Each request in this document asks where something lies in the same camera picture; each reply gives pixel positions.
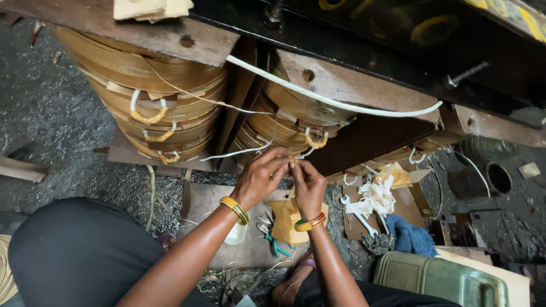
wrench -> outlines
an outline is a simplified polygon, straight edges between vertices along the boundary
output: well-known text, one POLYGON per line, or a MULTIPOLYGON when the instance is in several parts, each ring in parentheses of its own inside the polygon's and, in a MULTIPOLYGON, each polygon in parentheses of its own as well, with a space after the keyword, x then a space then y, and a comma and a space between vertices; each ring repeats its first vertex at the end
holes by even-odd
POLYGON ((385 228, 385 232, 387 234, 390 234, 389 227, 387 227, 387 223, 385 222, 385 217, 379 212, 376 212, 376 213, 379 216, 379 219, 381 220, 381 224, 383 224, 383 228, 385 228))
POLYGON ((366 222, 366 220, 362 217, 362 215, 356 213, 354 213, 354 215, 356 215, 360 222, 362 222, 362 224, 364 224, 364 226, 368 229, 372 238, 375 238, 375 236, 379 235, 377 230, 373 229, 370 224, 368 224, 368 222, 366 222))
MULTIPOLYGON (((342 204, 344 205, 348 205, 351 203, 351 200, 349 199, 349 197, 347 195, 343 195, 343 197, 340 198, 340 201, 342 204)), ((354 213, 354 215, 357 216, 357 218, 360 220, 360 222, 362 222, 362 224, 364 224, 364 227, 366 227, 368 229, 368 232, 370 232, 370 235, 375 238, 376 235, 379 235, 379 232, 377 232, 377 230, 373 229, 369 224, 368 222, 366 222, 366 220, 360 215, 360 214, 356 214, 354 213)))

threaded rod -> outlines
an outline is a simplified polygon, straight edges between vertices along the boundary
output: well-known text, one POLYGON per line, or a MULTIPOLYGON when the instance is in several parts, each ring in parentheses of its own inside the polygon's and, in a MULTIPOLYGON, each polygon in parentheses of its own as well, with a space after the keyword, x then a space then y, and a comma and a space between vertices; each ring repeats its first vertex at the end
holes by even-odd
POLYGON ((282 6, 283 0, 274 0, 269 10, 269 14, 271 15, 271 17, 279 18, 281 16, 282 6))
POLYGON ((455 83, 459 83, 461 80, 468 78, 469 76, 479 72, 480 70, 489 67, 489 63, 487 61, 483 61, 482 63, 470 68, 469 70, 456 75, 452 80, 455 83))

yellow paper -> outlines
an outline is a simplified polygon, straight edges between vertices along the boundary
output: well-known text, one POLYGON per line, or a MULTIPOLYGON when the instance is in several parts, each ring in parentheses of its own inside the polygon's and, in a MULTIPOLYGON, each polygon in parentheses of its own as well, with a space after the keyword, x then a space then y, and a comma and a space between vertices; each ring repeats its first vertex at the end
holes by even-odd
MULTIPOLYGON (((307 232, 297 232, 294 229, 294 224, 301 220, 300 211, 296 206, 295 199, 275 200, 268 202, 268 206, 271 207, 275 214, 275 223, 271 230, 273 238, 292 245, 301 245, 302 243, 309 242, 307 232)), ((326 221, 324 223, 327 223, 328 205, 325 203, 322 203, 322 212, 326 214, 326 221)))
MULTIPOLYGON (((383 170, 388 169, 392 164, 387 164, 385 166, 378 167, 377 169, 382 172, 383 170)), ((398 163, 388 172, 377 175, 373 180, 373 183, 377 184, 377 178, 381 178, 382 182, 385 182, 386 178, 392 175, 394 177, 393 185, 390 187, 391 190, 400 188, 400 187, 412 187, 410 182, 410 175, 406 172, 398 163)))

green metal container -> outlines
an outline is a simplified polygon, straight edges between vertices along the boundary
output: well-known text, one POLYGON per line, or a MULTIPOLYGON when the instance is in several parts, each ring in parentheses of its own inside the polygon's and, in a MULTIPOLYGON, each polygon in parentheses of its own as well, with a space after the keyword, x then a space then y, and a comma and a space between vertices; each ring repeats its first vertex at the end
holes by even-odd
POLYGON ((491 274, 441 258, 388 252, 373 283, 444 298, 463 307, 508 307, 508 288, 491 274))

hand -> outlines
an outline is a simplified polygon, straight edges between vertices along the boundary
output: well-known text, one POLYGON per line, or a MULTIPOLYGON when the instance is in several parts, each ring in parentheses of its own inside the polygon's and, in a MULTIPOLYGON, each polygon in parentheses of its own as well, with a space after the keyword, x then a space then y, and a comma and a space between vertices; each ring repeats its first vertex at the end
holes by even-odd
POLYGON ((289 156, 288 148, 270 147, 243 169, 230 197, 245 211, 252 208, 277 189, 278 183, 288 172, 290 159, 292 158, 289 156))
POLYGON ((301 219, 309 222, 321 214, 322 200, 328 180, 309 161, 290 162, 296 184, 296 204, 301 219))

